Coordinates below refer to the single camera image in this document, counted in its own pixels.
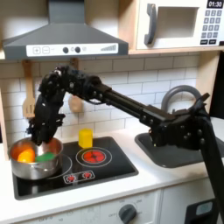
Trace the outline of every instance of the microwave keypad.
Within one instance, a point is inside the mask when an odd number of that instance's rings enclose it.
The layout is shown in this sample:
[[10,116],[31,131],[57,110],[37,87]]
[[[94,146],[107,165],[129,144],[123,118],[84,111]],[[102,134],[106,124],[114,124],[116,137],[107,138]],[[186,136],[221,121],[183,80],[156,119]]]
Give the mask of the microwave keypad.
[[201,45],[216,45],[220,30],[222,10],[206,10],[201,33]]

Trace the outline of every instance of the sink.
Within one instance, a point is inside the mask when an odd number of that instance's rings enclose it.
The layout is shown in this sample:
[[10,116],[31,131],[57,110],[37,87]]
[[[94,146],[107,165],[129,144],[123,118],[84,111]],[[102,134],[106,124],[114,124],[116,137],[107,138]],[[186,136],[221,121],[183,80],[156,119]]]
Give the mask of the sink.
[[[135,138],[136,143],[150,159],[165,168],[177,168],[203,162],[200,150],[187,150],[177,146],[154,147],[149,133],[143,133]],[[216,138],[220,154],[224,158],[224,143]]]

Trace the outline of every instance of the silver pot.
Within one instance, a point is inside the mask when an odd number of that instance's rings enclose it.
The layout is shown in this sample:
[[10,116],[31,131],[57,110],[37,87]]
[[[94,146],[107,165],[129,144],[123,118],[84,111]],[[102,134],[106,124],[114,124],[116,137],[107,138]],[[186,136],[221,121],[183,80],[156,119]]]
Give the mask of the silver pot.
[[[55,157],[51,160],[38,163],[20,163],[18,154],[27,145],[35,150],[35,155],[40,156],[46,152],[52,152]],[[60,140],[53,138],[50,143],[42,143],[37,146],[31,139],[24,138],[14,143],[9,151],[12,172],[21,179],[45,179],[52,176],[61,167],[61,152],[63,145]]]

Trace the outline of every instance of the green vegetable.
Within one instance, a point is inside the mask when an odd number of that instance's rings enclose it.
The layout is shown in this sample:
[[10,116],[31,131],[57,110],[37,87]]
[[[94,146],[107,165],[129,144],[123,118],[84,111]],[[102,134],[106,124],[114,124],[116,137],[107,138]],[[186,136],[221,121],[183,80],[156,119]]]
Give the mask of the green vegetable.
[[41,156],[35,157],[35,162],[45,162],[45,161],[53,159],[54,157],[55,156],[52,152],[47,152]]

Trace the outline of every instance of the digital clock display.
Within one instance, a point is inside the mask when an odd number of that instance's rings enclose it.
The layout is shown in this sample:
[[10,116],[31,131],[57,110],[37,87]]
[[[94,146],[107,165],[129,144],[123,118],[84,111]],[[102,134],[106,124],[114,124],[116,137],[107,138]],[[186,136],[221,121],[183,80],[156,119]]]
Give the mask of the digital clock display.
[[207,8],[208,9],[222,9],[223,0],[208,0]]

